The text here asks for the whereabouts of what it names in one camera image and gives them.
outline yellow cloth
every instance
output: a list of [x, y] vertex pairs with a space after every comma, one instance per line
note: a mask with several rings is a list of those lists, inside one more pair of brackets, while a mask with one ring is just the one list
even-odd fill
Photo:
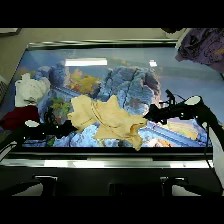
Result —
[[95, 102], [84, 95], [73, 98], [71, 102], [74, 112], [68, 114], [68, 119], [78, 131], [97, 121], [100, 127], [94, 138], [127, 140], [137, 151], [140, 150], [142, 138], [138, 134], [138, 129], [144, 127], [147, 120], [141, 115], [128, 114], [120, 108], [115, 95], [107, 102]]

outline screen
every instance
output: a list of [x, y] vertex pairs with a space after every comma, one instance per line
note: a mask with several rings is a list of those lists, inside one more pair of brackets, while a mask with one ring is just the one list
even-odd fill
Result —
[[[19, 63], [1, 104], [0, 118], [15, 108], [15, 81], [29, 73], [32, 79], [46, 77], [50, 91], [38, 103], [40, 121], [53, 108], [56, 122], [63, 124], [74, 111], [71, 99], [87, 95], [106, 102], [116, 95], [121, 108], [130, 114], [144, 115], [150, 104], [161, 106], [169, 89], [187, 99], [201, 96], [221, 123], [224, 122], [224, 83], [220, 74], [208, 66], [191, 61], [178, 62], [176, 49], [95, 48], [26, 51]], [[89, 125], [81, 132], [72, 132], [61, 139], [50, 138], [23, 146], [47, 147], [132, 147], [126, 140], [95, 139], [99, 124]], [[10, 133], [1, 129], [1, 139]], [[148, 122], [138, 131], [142, 147], [204, 147], [206, 132], [195, 120], [169, 119], [166, 125]]]

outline red cloth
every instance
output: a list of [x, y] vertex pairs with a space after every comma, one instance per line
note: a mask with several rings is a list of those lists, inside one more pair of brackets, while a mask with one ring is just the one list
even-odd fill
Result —
[[8, 112], [0, 121], [0, 126], [5, 130], [16, 130], [22, 127], [27, 120], [40, 122], [38, 108], [36, 106], [15, 107]]

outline crumpled cloth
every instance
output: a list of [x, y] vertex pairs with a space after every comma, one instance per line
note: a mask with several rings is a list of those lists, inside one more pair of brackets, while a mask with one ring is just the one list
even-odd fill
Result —
[[4, 130], [14, 131], [22, 127], [27, 120], [40, 122], [38, 108], [36, 106], [15, 107], [12, 112], [8, 112], [0, 120], [0, 126]]
[[16, 107], [37, 105], [50, 90], [50, 82], [47, 78], [43, 77], [37, 81], [31, 79], [29, 73], [22, 75], [22, 80], [16, 81], [15, 86]]
[[138, 129], [146, 126], [147, 119], [142, 115], [132, 115], [119, 107], [117, 96], [112, 95], [107, 102], [93, 101], [81, 95], [71, 100], [74, 112], [68, 114], [72, 125], [82, 131], [87, 126], [99, 122], [96, 139], [121, 139], [129, 141], [138, 151], [142, 138]]
[[178, 61], [191, 60], [224, 72], [224, 28], [192, 28], [181, 42]]

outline patterned purple fabric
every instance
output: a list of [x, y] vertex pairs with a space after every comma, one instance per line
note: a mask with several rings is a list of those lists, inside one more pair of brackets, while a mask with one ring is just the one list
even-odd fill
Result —
[[178, 61], [191, 60], [224, 72], [224, 28], [192, 28], [184, 37]]

